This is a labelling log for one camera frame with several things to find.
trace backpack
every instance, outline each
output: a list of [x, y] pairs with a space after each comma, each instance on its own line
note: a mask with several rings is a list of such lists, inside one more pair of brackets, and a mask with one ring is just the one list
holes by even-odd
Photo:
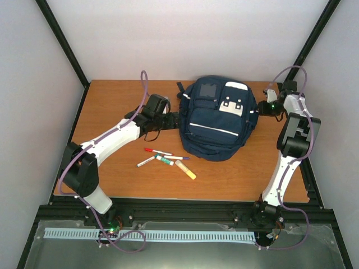
[[209, 161], [228, 160], [245, 145], [258, 121], [251, 88], [219, 76], [201, 77], [186, 90], [177, 85], [183, 148]]

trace table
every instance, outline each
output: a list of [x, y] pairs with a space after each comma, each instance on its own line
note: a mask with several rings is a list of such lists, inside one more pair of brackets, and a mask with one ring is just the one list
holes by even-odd
[[[186, 88], [193, 81], [182, 81]], [[268, 82], [246, 82], [257, 102], [264, 100], [262, 90]], [[150, 81], [150, 93], [167, 96], [171, 110], [178, 111], [176, 81]], [[116, 125], [125, 114], [134, 110], [141, 98], [140, 81], [93, 80], [82, 108], [73, 142], [78, 144], [95, 138]], [[106, 159], [99, 167], [100, 186], [110, 197], [162, 198], [185, 200], [254, 201], [268, 185], [278, 159], [276, 143], [285, 120], [259, 117], [256, 129], [246, 145], [229, 160], [208, 162], [188, 154], [182, 147], [178, 130], [162, 131], [154, 142], [143, 137], [131, 142]], [[157, 133], [149, 134], [148, 139]], [[190, 179], [177, 166], [157, 160], [139, 168], [136, 164], [151, 157], [144, 147], [189, 156], [183, 161], [196, 175]], [[288, 186], [286, 202], [308, 202], [299, 169]]]

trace marker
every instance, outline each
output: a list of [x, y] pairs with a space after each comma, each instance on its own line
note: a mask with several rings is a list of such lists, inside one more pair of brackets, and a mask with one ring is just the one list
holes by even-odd
[[136, 166], [137, 166], [137, 167], [140, 167], [140, 166], [142, 166], [142, 165], [144, 165], [144, 164], [146, 164], [146, 163], [148, 163], [148, 162], [154, 160], [154, 159], [155, 159], [155, 156], [152, 156], [151, 158], [148, 158], [148, 159], [144, 160], [143, 162], [141, 162], [141, 163], [139, 163], [139, 164], [136, 164]]
[[165, 164], [169, 164], [169, 165], [173, 165], [173, 164], [174, 164], [173, 161], [170, 161], [170, 160], [168, 160], [168, 159], [162, 157], [162, 156], [159, 155], [159, 154], [156, 154], [155, 157], [156, 157], [157, 160], [160, 160], [160, 161], [164, 162]]
[[163, 151], [159, 151], [159, 150], [148, 149], [148, 148], [145, 148], [145, 151], [149, 151], [149, 152], [157, 152], [157, 153], [161, 153], [161, 154], [164, 154], [164, 155], [170, 155], [170, 156], [172, 156], [172, 155], [173, 155], [172, 153], [163, 152]]
[[173, 160], [189, 160], [189, 157], [178, 157], [178, 156], [169, 156], [169, 155], [165, 155], [164, 156], [167, 159], [173, 159]]
[[197, 176], [190, 170], [187, 168], [187, 166], [185, 166], [181, 161], [176, 161], [175, 164], [181, 168], [181, 170], [183, 172], [185, 172], [191, 179], [195, 179]]

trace wooden table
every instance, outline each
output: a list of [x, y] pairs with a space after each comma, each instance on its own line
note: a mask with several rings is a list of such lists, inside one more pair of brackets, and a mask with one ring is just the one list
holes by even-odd
[[[182, 81], [187, 87], [192, 81]], [[264, 100], [267, 82], [247, 82], [257, 102]], [[150, 93], [168, 96], [172, 111], [178, 111], [175, 81], [150, 81]], [[94, 80], [91, 82], [73, 141], [80, 144], [97, 137], [134, 110], [141, 98], [140, 81]], [[100, 186], [110, 197], [177, 198], [195, 200], [254, 201], [268, 185], [278, 159], [276, 142], [285, 120], [260, 117], [246, 145], [229, 160], [218, 163], [199, 159], [183, 148], [178, 130], [162, 131], [154, 142], [143, 137], [123, 146], [99, 167]], [[189, 156], [183, 161], [196, 175], [190, 179], [177, 166], [153, 160], [139, 168], [136, 164], [151, 157], [144, 147]], [[300, 170], [287, 189], [287, 202], [308, 202]]]

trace white wall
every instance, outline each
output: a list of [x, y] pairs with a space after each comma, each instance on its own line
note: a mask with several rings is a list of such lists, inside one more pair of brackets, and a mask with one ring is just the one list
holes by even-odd
[[90, 79], [271, 80], [291, 65], [327, 0], [49, 0]]
[[358, 1], [342, 1], [304, 64], [307, 106], [322, 122], [310, 159], [354, 268], [359, 268], [358, 10]]
[[0, 25], [0, 267], [13, 269], [48, 202], [82, 86], [35, 1], [2, 1]]

